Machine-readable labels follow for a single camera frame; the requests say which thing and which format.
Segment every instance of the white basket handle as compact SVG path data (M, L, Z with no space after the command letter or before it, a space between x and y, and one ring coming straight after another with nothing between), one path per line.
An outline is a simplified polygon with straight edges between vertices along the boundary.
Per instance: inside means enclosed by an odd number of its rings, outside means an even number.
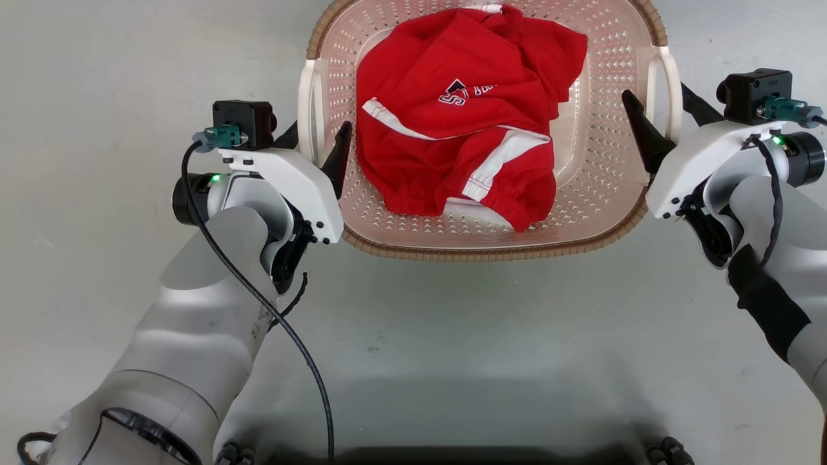
M321 60L307 60L299 81L299 153L314 165L321 166L325 149L325 107ZM316 133L313 134L313 120Z
M669 47L655 47L655 56L649 65L649 89L646 92L646 117L649 121L655 118L655 83L656 62L663 66L664 74L667 77L667 92L669 98L669 109L667 116L666 139L678 143L681 139L681 128L683 127L683 90L681 89L681 76L677 71L675 58L669 53Z

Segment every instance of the red jacket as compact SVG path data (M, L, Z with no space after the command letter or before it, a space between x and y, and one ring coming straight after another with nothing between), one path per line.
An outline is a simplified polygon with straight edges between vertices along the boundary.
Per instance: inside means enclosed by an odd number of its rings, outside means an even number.
M523 231L556 192L548 122L586 57L555 22L447 10L404 22L361 62L356 154L395 213L473 199Z

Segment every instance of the cable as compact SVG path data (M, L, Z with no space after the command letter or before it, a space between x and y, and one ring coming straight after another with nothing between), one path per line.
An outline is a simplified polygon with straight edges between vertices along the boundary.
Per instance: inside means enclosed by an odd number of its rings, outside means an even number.
M17 441L17 455L23 465L40 465L31 455L26 451L26 444L35 442L50 443L55 440L57 434L46 433L39 431L37 433L23 434L23 437Z
M770 172L770 184L772 185L772 229L770 230L770 243L767 245L767 250L764 251L764 258L761 260L759 267L763 268L772 256L772 251L778 243L778 236L781 234L781 220L784 214L784 199L781 197L781 180L778 177L778 169L775 162L772 161L772 154L761 139L752 136L750 140L761 151L764 161L767 163L767 169Z
M202 145L201 141L196 141L193 145L189 146L187 151L184 153L184 159L181 161L181 179L187 180L189 179L189 159L192 157L193 152L197 148ZM195 197L193 196L193 189L189 185L189 183L184 182L184 193L187 197L187 203L189 205L195 205ZM195 225L198 226L198 229L201 230L201 233L204 235L204 238L207 239L207 243L213 249L218 260L227 267L227 269L235 276L241 284L253 294L259 302L273 315L273 317L281 324L281 327L284 328L287 335L290 336L290 339L293 339L293 343L295 343L296 347L299 348L299 352L302 353L304 360L307 362L310 371L313 373L313 379L316 380L316 386L318 386L319 394L322 395L322 404L324 406L324 416L325 421L327 422L327 461L332 463L333 462L333 453L334 453L334 442L333 442L333 413L330 409L330 400L327 397L327 389L324 387L324 381L322 380L322 374L318 372L318 368L316 367L316 362L313 361L313 357L310 356L310 352L302 343L301 338L298 334L293 330L287 320L279 313L275 306L261 293L258 289L236 268L235 265L232 264L227 255L224 254L224 251L221 250L221 247L215 242L215 238L213 235L210 234L209 230L207 229L207 224L204 223L203 218L201 218L201 214L198 212L197 209L192 209L194 212L191 215Z
M290 305L288 305L287 308L284 309L283 312L281 312L281 317L282 318L287 316L290 312L293 311L294 308L296 308L296 305L299 304L299 301L302 299L302 296L304 295L304 290L306 290L307 287L308 287L308 272L305 271L304 274L302 275L302 286L299 288L299 292L296 293L296 296L293 298L293 301L290 302ZM270 323L270 327L267 329L267 333L269 333L270 330L272 328L276 327L278 324L279 324L279 321L274 319Z

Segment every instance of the cable connector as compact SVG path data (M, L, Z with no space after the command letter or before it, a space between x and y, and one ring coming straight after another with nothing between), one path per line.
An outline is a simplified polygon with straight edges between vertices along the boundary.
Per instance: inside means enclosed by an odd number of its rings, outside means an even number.
M770 121L789 121L807 129L819 126L824 116L821 107L810 106L807 102L792 98L767 97L758 109L758 116Z
M201 146L195 149L198 153L207 153L213 149L228 149L247 143L247 134L241 132L238 126L224 124L217 127L208 127L202 132L193 135L193 142L200 141Z

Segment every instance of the basket rim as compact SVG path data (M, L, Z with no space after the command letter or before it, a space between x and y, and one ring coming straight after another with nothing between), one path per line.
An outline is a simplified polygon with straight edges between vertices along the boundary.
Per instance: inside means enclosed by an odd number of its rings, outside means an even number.
M359 1L360 0L335 0L327 7L327 10L322 13L322 17L319 18L316 23L316 27L314 27L313 34L310 37L307 52L308 60L318 60L322 52L322 43L324 43L324 38L327 36L327 31L329 31L330 26L346 8ZM657 12L657 8L652 4L652 0L626 1L638 10L638 13L640 13L640 16L643 18L643 22L646 23L646 28L649 29L649 35L652 38L652 45L656 47L668 46L669 38L666 27L663 25L663 19L660 13Z
M322 44L330 30L330 26L339 18L348 7L358 3L360 0L335 0L322 14L313 29L313 34L308 43L307 59L318 60ZM663 25L660 13L652 4L652 0L627 0L640 14L649 30L652 45L656 47L668 46L669 40L666 27ZM402 260L419 261L451 261L451 262L476 262L476 261L517 261L530 260L534 258L548 258L550 256L566 256L578 253L592 252L617 242L620 238L632 231L640 223L640 220L648 211L646 207L646 192L648 188L641 189L640 196L629 214L614 227L597 236L578 241L561 242L545 246L531 247L509 247L503 249L427 249L416 247L389 246L379 242L371 241L363 237L350 226L345 224L345 231L342 237L355 248L375 256L396 258Z

